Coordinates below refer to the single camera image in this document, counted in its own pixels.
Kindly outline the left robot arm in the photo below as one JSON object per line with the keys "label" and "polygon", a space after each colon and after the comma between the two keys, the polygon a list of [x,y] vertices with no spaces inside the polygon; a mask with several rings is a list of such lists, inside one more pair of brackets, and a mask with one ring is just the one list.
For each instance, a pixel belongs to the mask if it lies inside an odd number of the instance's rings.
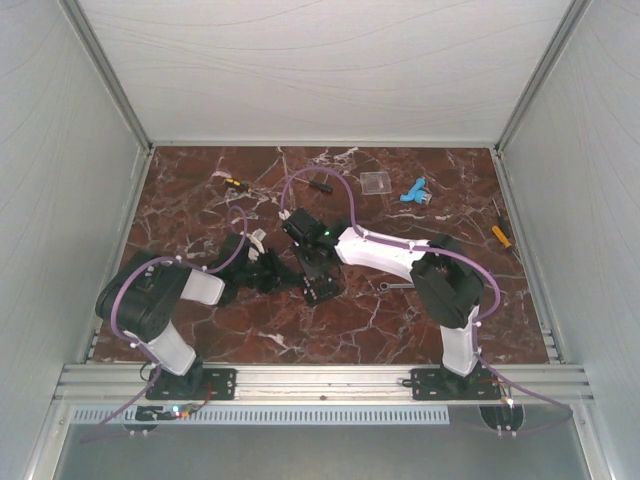
{"label": "left robot arm", "polygon": [[241,289],[262,295],[300,286],[301,275],[271,249],[260,252],[240,234],[228,235],[211,267],[192,268],[147,250],[140,250],[99,294],[95,313],[114,334],[139,348],[170,373],[170,386],[184,398],[199,395],[204,371],[198,355],[172,323],[181,300],[225,306]]}

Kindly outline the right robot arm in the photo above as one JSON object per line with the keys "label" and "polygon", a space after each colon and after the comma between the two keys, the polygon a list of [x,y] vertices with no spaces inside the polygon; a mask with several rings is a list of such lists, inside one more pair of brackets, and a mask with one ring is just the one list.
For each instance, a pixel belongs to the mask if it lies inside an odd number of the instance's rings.
{"label": "right robot arm", "polygon": [[478,360],[473,351],[472,323],[479,314],[484,282],[464,261],[452,237],[414,241],[344,222],[328,227],[303,208],[282,211],[279,216],[308,275],[319,276],[335,264],[367,267],[409,282],[427,316],[440,327],[443,388],[457,398],[475,389]]}

